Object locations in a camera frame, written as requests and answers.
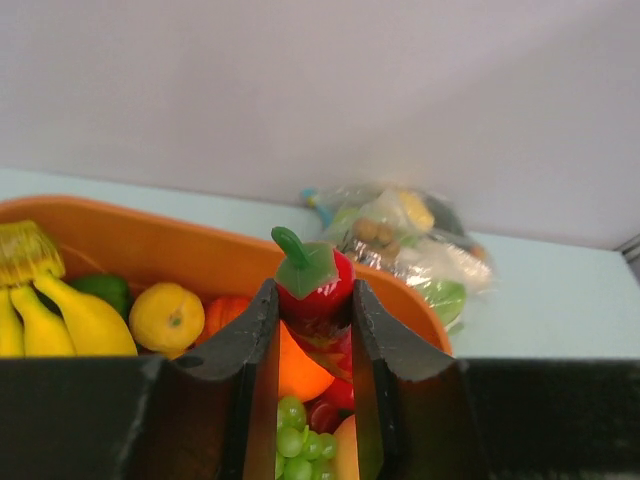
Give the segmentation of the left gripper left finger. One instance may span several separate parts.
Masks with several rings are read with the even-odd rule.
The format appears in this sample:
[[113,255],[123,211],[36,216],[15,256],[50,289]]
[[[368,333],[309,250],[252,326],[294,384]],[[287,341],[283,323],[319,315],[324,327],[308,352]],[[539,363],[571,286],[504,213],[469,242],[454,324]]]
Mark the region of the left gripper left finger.
[[272,478],[277,299],[265,281],[244,313],[175,360],[3,360],[2,477]]

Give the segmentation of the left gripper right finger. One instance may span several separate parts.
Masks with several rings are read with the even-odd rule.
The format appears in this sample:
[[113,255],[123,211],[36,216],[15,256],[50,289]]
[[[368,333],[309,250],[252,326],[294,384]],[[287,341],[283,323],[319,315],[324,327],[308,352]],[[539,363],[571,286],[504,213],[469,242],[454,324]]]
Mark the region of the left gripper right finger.
[[363,479],[635,479],[634,359],[455,358],[353,296]]

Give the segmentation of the red fake chili pepper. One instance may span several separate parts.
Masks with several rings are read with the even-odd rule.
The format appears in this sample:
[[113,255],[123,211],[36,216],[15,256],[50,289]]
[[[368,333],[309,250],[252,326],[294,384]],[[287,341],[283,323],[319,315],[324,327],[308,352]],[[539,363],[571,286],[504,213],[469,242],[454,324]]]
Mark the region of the red fake chili pepper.
[[274,274],[280,319],[302,351],[341,384],[330,389],[331,403],[353,411],[354,265],[331,244],[303,242],[286,227],[274,227],[271,237],[284,254]]

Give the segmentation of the fake peach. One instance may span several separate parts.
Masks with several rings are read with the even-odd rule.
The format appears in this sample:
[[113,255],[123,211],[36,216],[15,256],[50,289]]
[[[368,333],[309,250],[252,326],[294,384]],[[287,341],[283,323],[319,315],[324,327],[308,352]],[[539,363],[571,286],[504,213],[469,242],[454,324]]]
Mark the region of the fake peach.
[[334,432],[334,468],[338,480],[359,480],[356,417],[347,417]]

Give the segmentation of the fake orange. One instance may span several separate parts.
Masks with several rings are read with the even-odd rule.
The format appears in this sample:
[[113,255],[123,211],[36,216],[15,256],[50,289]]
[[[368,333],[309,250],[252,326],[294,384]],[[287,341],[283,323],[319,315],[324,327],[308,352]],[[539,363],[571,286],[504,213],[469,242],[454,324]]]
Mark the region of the fake orange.
[[334,377],[316,364],[280,322],[278,396],[295,396],[303,403],[321,395]]

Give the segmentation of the green fake grapes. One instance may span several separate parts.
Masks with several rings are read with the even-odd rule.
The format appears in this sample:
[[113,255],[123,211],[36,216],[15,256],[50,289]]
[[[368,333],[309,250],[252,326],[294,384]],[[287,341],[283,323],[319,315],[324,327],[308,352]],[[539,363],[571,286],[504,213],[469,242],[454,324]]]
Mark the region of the green fake grapes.
[[275,479],[337,479],[334,459],[337,440],[316,432],[303,403],[283,396],[277,406]]

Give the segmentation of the yellow fake apple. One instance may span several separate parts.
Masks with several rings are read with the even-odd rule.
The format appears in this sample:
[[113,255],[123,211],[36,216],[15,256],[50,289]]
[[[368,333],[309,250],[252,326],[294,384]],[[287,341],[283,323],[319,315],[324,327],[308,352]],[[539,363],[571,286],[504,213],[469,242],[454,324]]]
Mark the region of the yellow fake apple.
[[136,298],[128,324],[133,339],[145,349],[180,354],[201,334],[205,311],[193,292],[176,283],[156,283]]

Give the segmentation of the red fake apple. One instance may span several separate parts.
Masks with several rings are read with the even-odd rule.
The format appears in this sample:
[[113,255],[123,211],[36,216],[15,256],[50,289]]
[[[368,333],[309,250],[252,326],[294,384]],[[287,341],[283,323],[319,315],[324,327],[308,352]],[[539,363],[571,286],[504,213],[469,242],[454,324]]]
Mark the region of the red fake apple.
[[340,410],[324,399],[305,404],[309,428],[317,434],[333,434],[342,422]]

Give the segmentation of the yellow fake banana bunch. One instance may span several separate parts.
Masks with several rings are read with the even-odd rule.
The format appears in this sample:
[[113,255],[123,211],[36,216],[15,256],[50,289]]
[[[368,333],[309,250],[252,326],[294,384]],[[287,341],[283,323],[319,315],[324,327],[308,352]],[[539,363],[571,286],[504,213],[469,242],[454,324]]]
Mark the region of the yellow fake banana bunch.
[[1,307],[22,323],[28,357],[135,356],[119,312],[64,281],[54,241],[32,220],[1,225]]

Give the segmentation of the orange plastic bin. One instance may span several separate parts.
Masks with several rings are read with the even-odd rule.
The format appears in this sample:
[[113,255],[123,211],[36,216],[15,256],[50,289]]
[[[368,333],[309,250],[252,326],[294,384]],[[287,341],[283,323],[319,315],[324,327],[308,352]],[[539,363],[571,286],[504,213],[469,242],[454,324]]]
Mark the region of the orange plastic bin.
[[[254,296],[284,258],[272,240],[259,243],[83,200],[54,197],[1,206],[1,225],[32,220],[49,235],[66,267],[64,281],[108,273],[124,278],[134,301],[156,283],[176,283],[202,304],[215,294]],[[22,323],[1,311],[1,354],[27,357]]]

